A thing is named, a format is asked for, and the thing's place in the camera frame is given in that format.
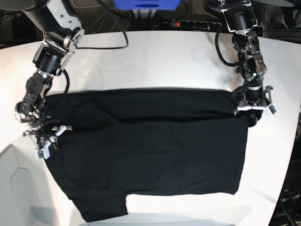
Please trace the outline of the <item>robot arm, image left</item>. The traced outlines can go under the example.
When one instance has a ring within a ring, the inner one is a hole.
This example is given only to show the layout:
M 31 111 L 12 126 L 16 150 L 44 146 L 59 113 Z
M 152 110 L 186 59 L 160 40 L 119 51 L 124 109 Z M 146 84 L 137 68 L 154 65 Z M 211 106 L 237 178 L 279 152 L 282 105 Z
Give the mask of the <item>robot arm, image left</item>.
M 85 31 L 67 0 L 35 0 L 23 12 L 43 32 L 43 41 L 33 58 L 37 71 L 26 83 L 26 94 L 16 105 L 16 117 L 29 126 L 29 133 L 36 136 L 41 151 L 54 144 L 42 124 L 46 94 L 53 77 L 64 72 Z

